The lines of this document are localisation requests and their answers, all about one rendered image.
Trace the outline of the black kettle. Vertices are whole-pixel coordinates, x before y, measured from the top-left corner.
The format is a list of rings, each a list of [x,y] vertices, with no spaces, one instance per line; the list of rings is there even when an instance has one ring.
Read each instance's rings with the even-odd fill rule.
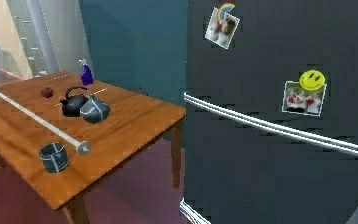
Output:
[[[70,92],[75,89],[86,90],[86,87],[70,87],[65,92],[65,98],[60,99],[62,114],[66,117],[80,117],[80,108],[88,101],[88,98],[83,94],[70,96]]]

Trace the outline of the brown wooden table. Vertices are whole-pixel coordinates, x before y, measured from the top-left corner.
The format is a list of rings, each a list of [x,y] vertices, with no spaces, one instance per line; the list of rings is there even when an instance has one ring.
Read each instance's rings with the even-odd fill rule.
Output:
[[[78,141],[91,143],[85,155],[66,143],[69,166],[60,173],[48,173],[38,156],[45,144],[61,139],[36,121],[0,99],[0,163],[9,163],[54,210],[64,211],[68,224],[90,224],[83,195],[103,177],[123,166],[136,153],[171,135],[173,186],[180,185],[181,128],[186,110],[175,104],[100,81],[89,87],[111,106],[107,120],[89,124],[82,118],[61,115],[58,100],[80,77],[63,71],[40,78],[6,84],[1,91],[33,113]],[[45,98],[41,90],[53,89]]]

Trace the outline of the photo with rainbow magnet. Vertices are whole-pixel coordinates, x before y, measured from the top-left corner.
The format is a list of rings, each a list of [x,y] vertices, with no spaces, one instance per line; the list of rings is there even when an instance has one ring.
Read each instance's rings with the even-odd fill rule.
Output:
[[[234,3],[224,3],[219,8],[213,8],[204,35],[206,40],[211,41],[223,49],[229,48],[240,22],[239,18],[231,15],[234,8]]]

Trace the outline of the purple spray bottle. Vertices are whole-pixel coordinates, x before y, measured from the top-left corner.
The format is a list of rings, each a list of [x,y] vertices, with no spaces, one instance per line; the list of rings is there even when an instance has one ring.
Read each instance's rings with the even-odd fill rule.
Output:
[[[83,71],[81,73],[82,84],[85,86],[92,84],[94,82],[94,78],[90,70],[90,67],[87,64],[87,61],[85,59],[80,59],[79,63],[83,68]]]

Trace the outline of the black fridge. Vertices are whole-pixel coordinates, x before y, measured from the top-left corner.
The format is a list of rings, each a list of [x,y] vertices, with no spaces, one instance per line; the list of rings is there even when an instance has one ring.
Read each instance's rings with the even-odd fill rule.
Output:
[[[228,49],[213,8],[240,19]],[[358,224],[358,0],[189,0],[184,199],[209,224]],[[321,71],[319,117],[282,111]]]

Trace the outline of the photo with smiley magnet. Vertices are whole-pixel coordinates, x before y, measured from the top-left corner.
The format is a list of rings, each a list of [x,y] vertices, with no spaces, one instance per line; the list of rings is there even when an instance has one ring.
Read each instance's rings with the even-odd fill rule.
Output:
[[[282,111],[319,117],[326,87],[324,74],[314,69],[303,72],[298,81],[286,81]]]

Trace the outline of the grey cup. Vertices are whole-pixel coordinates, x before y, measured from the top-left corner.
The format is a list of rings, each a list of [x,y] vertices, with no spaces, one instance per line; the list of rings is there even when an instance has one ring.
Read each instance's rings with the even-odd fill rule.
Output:
[[[69,165],[66,148],[59,142],[52,142],[43,146],[38,155],[48,173],[60,173]]]

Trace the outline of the white long rod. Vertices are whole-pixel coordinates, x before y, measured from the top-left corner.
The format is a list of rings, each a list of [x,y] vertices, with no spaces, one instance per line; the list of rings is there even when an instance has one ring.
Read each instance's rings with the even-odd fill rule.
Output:
[[[29,116],[33,120],[35,120],[36,122],[38,122],[39,124],[41,124],[45,128],[49,129],[51,132],[55,133],[60,138],[66,140],[68,143],[70,143],[71,145],[75,146],[76,151],[80,155],[89,153],[91,151],[91,144],[88,141],[78,141],[78,140],[74,139],[73,137],[71,137],[67,133],[65,133],[62,130],[60,130],[59,128],[57,128],[56,126],[52,125],[51,123],[49,123],[48,121],[46,121],[43,118],[39,117],[38,115],[36,115],[32,111],[28,110],[24,106],[20,105],[19,103],[17,103],[14,100],[12,100],[11,98],[6,96],[1,91],[0,91],[0,98],[2,100],[4,100],[5,102],[9,103],[10,105],[12,105],[13,107],[17,108],[18,110],[20,110],[22,113],[26,114],[27,116]]]

